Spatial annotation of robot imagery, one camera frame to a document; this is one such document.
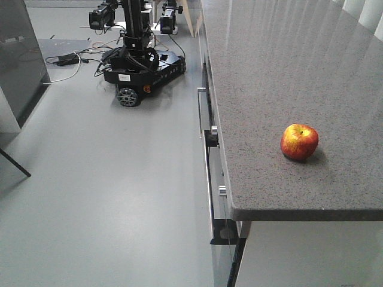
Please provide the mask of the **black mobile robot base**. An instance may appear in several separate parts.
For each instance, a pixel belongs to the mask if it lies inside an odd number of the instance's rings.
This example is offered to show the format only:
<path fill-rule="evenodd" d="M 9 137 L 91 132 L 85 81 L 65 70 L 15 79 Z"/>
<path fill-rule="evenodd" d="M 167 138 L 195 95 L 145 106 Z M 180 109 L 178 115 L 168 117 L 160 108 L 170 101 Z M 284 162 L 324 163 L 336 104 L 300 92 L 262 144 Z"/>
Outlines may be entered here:
<path fill-rule="evenodd" d="M 186 61 L 172 51 L 156 50 L 154 21 L 146 1 L 103 1 L 89 14 L 90 28 L 105 32 L 116 26 L 118 7 L 124 9 L 125 25 L 119 36 L 123 45 L 103 53 L 95 75 L 116 86 L 121 105 L 133 107 L 157 86 L 185 73 Z"/>

